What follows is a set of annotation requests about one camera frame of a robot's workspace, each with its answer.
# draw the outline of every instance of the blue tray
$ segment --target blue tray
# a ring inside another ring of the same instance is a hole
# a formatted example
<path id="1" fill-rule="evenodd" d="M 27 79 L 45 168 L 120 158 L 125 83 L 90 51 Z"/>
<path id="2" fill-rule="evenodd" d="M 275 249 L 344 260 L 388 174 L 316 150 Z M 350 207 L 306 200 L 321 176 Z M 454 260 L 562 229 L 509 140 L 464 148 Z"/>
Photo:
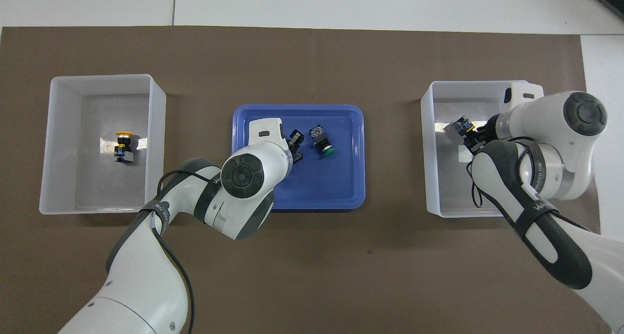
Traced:
<path id="1" fill-rule="evenodd" d="M 353 105 L 242 105 L 232 118 L 232 153 L 247 145 L 249 122 L 281 118 L 284 134 L 305 136 L 303 160 L 275 187 L 277 210 L 352 210 L 365 198 L 364 116 Z M 323 158 L 308 130 L 322 125 L 336 152 Z"/>

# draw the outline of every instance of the white robotic arm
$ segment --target white robotic arm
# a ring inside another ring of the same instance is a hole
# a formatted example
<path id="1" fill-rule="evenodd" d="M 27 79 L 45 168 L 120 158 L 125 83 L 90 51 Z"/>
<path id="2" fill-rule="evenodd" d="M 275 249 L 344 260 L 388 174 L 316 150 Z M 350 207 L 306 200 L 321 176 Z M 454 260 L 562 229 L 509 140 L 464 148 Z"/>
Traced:
<path id="1" fill-rule="evenodd" d="M 606 126 L 606 111 L 589 94 L 534 96 L 538 87 L 520 83 L 522 90 L 508 92 L 524 99 L 486 127 L 464 130 L 464 143 L 475 154 L 470 174 L 541 265 L 622 334 L 624 243 L 585 230 L 546 200 L 576 198 L 586 190 L 591 150 Z M 508 94 L 506 103 L 512 98 Z"/>
<path id="2" fill-rule="evenodd" d="M 62 334 L 171 334 L 180 332 L 189 309 L 188 278 L 160 238 L 180 212 L 192 214 L 232 239 L 252 236 L 273 207 L 273 189 L 293 159 L 281 120 L 249 124 L 249 145 L 219 169 L 204 158 L 182 163 L 145 205 L 112 250 L 100 291 L 60 330 Z M 192 290 L 189 288 L 191 301 Z"/>

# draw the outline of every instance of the black joint cap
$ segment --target black joint cap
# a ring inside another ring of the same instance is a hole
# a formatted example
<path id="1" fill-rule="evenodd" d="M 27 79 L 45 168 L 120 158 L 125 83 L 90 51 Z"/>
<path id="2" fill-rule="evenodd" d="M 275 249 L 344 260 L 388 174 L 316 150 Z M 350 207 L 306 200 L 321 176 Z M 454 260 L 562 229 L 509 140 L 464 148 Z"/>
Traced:
<path id="1" fill-rule="evenodd" d="M 252 154 L 232 157 L 221 170 L 223 188 L 237 198 L 254 196 L 262 187 L 264 178 L 262 162 Z"/>
<path id="2" fill-rule="evenodd" d="M 594 96 L 574 92 L 564 103 L 564 119 L 575 132 L 591 137 L 605 129 L 606 109 Z"/>

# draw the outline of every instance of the white table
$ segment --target white table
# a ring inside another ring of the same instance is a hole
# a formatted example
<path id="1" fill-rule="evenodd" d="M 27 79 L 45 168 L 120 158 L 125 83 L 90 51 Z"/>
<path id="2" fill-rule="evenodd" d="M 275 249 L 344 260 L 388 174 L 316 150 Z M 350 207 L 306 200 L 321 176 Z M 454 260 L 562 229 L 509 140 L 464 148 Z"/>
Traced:
<path id="1" fill-rule="evenodd" d="M 624 20 L 597 0 L 0 0 L 0 26 L 172 24 L 580 34 L 587 91 L 610 114 L 594 156 L 602 234 L 624 240 Z"/>

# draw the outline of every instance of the black strap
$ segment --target black strap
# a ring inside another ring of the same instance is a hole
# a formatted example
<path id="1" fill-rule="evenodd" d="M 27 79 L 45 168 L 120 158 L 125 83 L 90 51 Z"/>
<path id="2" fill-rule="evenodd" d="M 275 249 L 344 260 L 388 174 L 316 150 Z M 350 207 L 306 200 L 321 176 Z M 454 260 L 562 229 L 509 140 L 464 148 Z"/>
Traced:
<path id="1" fill-rule="evenodd" d="M 528 157 L 531 160 L 533 169 L 531 187 L 533 187 L 536 192 L 541 192 L 544 188 L 544 184 L 546 184 L 546 160 L 544 159 L 544 154 L 542 154 L 539 144 L 535 140 L 528 138 L 522 138 L 514 142 L 528 149 Z"/>
<path id="2" fill-rule="evenodd" d="M 539 218 L 539 216 L 546 214 L 548 212 L 554 211 L 557 214 L 557 208 L 550 204 L 548 201 L 544 200 L 536 200 L 530 203 L 528 206 L 524 208 L 524 211 L 520 214 L 518 219 L 515 221 L 513 225 L 513 230 L 515 230 L 516 234 L 520 237 L 520 239 L 524 240 L 524 236 L 526 236 L 528 229 L 535 223 L 535 220 Z"/>
<path id="3" fill-rule="evenodd" d="M 201 223 L 206 224 L 204 221 L 204 217 L 206 216 L 206 211 L 208 210 L 210 203 L 212 203 L 212 199 L 216 195 L 216 193 L 221 188 L 221 172 L 216 174 L 216 176 L 212 177 L 210 183 L 203 188 L 203 192 L 199 196 L 197 200 L 197 204 L 195 205 L 195 209 L 193 211 L 193 216 L 195 216 Z"/>
<path id="4" fill-rule="evenodd" d="M 160 234 L 162 235 L 167 229 L 169 225 L 171 214 L 169 213 L 169 203 L 167 201 L 160 200 L 152 200 L 141 208 L 140 211 L 154 212 L 158 218 L 160 218 L 160 222 L 162 223 L 162 228 L 160 228 Z"/>

